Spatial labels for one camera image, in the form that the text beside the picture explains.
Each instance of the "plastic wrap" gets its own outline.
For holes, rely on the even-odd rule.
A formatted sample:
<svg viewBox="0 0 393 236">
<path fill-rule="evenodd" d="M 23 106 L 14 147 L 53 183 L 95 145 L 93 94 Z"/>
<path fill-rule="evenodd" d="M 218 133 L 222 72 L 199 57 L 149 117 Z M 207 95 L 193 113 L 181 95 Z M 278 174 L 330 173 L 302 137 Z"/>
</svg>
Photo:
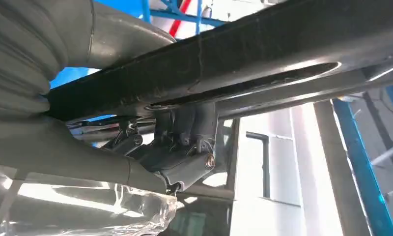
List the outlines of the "plastic wrap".
<svg viewBox="0 0 393 236">
<path fill-rule="evenodd" d="M 157 235 L 176 204 L 121 184 L 0 167 L 0 236 Z"/>
</svg>

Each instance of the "nut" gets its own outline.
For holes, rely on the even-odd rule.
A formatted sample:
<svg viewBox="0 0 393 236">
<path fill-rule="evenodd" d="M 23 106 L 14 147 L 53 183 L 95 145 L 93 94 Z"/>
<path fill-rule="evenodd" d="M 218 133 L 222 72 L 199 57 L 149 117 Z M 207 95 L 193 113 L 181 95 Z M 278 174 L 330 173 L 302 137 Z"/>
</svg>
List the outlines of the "nut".
<svg viewBox="0 0 393 236">
<path fill-rule="evenodd" d="M 215 167 L 215 158 L 214 158 L 214 155 L 209 154 L 209 155 L 207 156 L 207 158 L 205 159 L 205 167 L 206 167 L 208 170 L 212 170 L 212 169 Z"/>
</svg>

